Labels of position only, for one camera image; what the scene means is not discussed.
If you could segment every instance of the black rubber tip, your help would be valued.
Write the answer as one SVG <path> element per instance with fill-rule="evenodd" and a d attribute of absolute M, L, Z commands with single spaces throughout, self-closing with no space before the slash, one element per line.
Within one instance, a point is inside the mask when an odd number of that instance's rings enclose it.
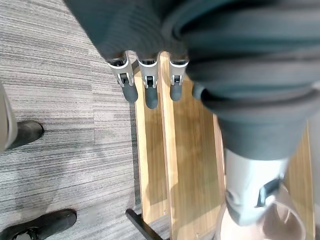
<path fill-rule="evenodd" d="M 133 83 L 133 86 L 130 86 L 129 84 L 125 84 L 122 88 L 122 92 L 124 95 L 125 100 L 127 100 L 129 103 L 134 103 L 138 99 L 138 92 L 136 88 L 136 84 Z"/>
<path fill-rule="evenodd" d="M 40 123 L 32 120 L 20 121 L 17 123 L 17 126 L 18 134 L 8 149 L 14 149 L 32 143 L 41 138 L 45 132 Z"/>
<path fill-rule="evenodd" d="M 145 104 L 149 109 L 155 109 L 158 105 L 158 91 L 157 88 L 149 86 L 144 89 L 145 92 Z"/>
<path fill-rule="evenodd" d="M 49 236 L 61 233 L 72 227 L 77 221 L 77 212 L 63 209 L 42 215 L 34 220 L 10 226 L 0 232 L 0 240 L 12 240 L 17 235 L 36 231 L 37 239 L 44 240 Z"/>
<path fill-rule="evenodd" d="M 170 97 L 173 101 L 179 101 L 182 96 L 182 85 L 175 82 L 174 85 L 170 85 Z"/>
<path fill-rule="evenodd" d="M 203 92 L 205 88 L 198 84 L 198 83 L 194 83 L 193 84 L 193 87 L 192 87 L 192 96 L 195 98 L 195 99 L 198 99 L 200 100 L 201 99 L 201 94 Z"/>

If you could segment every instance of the gray fabric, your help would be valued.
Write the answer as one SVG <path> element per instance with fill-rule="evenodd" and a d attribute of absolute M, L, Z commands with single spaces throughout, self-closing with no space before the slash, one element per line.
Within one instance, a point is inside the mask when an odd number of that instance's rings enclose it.
<path fill-rule="evenodd" d="M 320 73 L 318 1 L 65 2 L 105 59 L 124 50 L 179 55 L 186 48 L 186 72 L 206 89 L 203 104 L 228 122 L 224 145 L 243 157 L 289 157 L 320 107 L 312 87 Z"/>
<path fill-rule="evenodd" d="M 0 79 L 18 121 L 45 134 L 0 156 L 0 231 L 77 210 L 51 240 L 143 240 L 134 106 L 60 0 L 0 1 Z M 169 237 L 167 218 L 152 225 Z"/>

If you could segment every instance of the black metal leg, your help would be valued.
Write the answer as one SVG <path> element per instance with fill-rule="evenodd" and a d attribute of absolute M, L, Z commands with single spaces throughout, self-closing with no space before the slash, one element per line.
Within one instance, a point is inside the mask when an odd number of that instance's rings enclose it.
<path fill-rule="evenodd" d="M 146 240 L 163 240 L 148 224 L 145 223 L 141 217 L 141 214 L 136 214 L 132 209 L 127 209 L 125 214 L 136 227 L 136 229 L 142 233 Z"/>

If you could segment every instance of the white surface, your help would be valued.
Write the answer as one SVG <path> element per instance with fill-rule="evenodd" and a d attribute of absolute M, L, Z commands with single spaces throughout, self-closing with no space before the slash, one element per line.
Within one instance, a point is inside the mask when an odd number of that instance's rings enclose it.
<path fill-rule="evenodd" d="M 313 177 L 314 217 L 320 225 L 320 112 L 309 120 L 309 139 Z"/>
<path fill-rule="evenodd" d="M 231 207 L 240 213 L 238 224 L 248 225 L 258 220 L 274 202 L 274 195 L 266 199 L 265 207 L 256 207 L 260 189 L 277 178 L 283 178 L 289 163 L 288 159 L 254 160 L 244 158 L 230 150 L 226 158 L 226 199 Z"/>

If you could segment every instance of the white plastic part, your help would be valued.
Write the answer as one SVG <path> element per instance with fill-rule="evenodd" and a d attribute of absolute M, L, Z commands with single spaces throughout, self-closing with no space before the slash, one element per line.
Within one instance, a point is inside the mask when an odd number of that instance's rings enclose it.
<path fill-rule="evenodd" d="M 265 216 L 248 226 L 231 218 L 226 204 L 220 208 L 213 240 L 305 240 L 306 228 L 284 185 Z"/>
<path fill-rule="evenodd" d="M 0 82 L 0 154 L 16 139 L 18 126 L 5 89 Z"/>
<path fill-rule="evenodd" d="M 289 158 L 255 160 L 225 151 L 226 201 L 233 211 L 232 218 L 242 226 L 258 221 L 276 199 L 267 196 L 265 204 L 258 206 L 260 190 L 275 179 L 283 179 Z"/>
<path fill-rule="evenodd" d="M 147 83 L 147 77 L 153 77 L 153 84 L 152 87 L 155 89 L 158 84 L 158 58 L 153 64 L 144 64 L 141 61 L 138 60 L 139 66 L 140 66 L 140 71 L 141 71 L 141 76 L 142 76 L 142 81 L 144 87 L 147 89 L 148 83 Z"/>
<path fill-rule="evenodd" d="M 125 58 L 126 58 L 126 62 L 124 65 L 122 66 L 114 66 L 110 63 L 107 62 L 107 64 L 109 65 L 109 67 L 111 68 L 113 74 L 116 77 L 117 82 L 119 83 L 119 85 L 123 88 L 125 85 L 122 82 L 122 79 L 120 77 L 120 74 L 126 74 L 126 77 L 128 78 L 129 81 L 129 85 L 133 86 L 134 82 L 135 82 L 135 78 L 134 78 L 134 71 L 132 70 L 132 66 L 130 63 L 130 59 L 129 59 L 129 54 L 128 51 L 125 52 Z"/>
<path fill-rule="evenodd" d="M 185 78 L 185 72 L 186 72 L 188 63 L 189 61 L 187 61 L 184 64 L 174 64 L 171 62 L 171 59 L 169 58 L 170 82 L 172 86 L 175 85 L 175 76 L 180 76 L 179 85 L 180 86 L 182 85 Z"/>

